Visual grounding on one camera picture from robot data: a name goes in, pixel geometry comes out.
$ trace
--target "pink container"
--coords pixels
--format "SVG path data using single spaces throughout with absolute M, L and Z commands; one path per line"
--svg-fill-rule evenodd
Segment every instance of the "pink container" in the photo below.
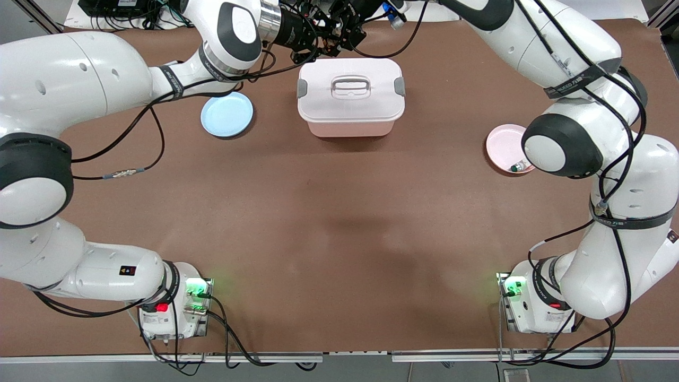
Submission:
M 326 58 L 305 64 L 297 110 L 317 137 L 379 137 L 405 110 L 401 68 L 385 58 Z

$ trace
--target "brown tabletop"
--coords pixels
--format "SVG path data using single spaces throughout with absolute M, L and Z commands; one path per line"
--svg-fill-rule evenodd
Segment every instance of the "brown tabletop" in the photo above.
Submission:
M 396 50 L 413 25 L 374 23 L 364 52 Z M 679 143 L 679 84 L 659 32 L 635 20 L 602 22 L 624 64 L 650 93 L 648 132 Z M 127 31 L 149 65 L 186 59 L 195 30 Z M 278 67 L 288 52 L 274 49 Z M 138 245 L 190 262 L 215 279 L 215 295 L 252 351 L 371 351 L 497 346 L 495 274 L 527 249 L 588 219 L 591 179 L 534 171 L 507 177 L 484 157 L 495 126 L 527 126 L 549 105 L 542 89 L 505 65 L 463 22 L 422 25 L 394 58 L 406 109 L 381 139 L 322 140 L 299 117 L 297 70 L 246 83 L 256 122 L 223 141 L 200 125 L 205 98 L 157 106 L 165 157 L 148 173 L 76 183 L 62 216 L 90 241 Z M 69 129 L 76 157 L 107 145 L 138 110 Z M 147 116 L 110 154 L 74 165 L 100 175 L 151 162 L 158 132 Z M 541 248 L 561 254 L 581 236 Z M 0 355 L 147 353 L 130 318 L 61 316 L 18 283 L 0 281 Z M 618 346 L 679 346 L 679 273 L 636 302 Z M 91 309 L 116 302 L 69 300 Z M 573 344 L 602 329 L 586 321 Z M 605 338 L 592 343 L 604 346 Z M 505 334 L 510 347 L 544 347 L 544 335 Z M 223 335 L 181 351 L 223 351 Z

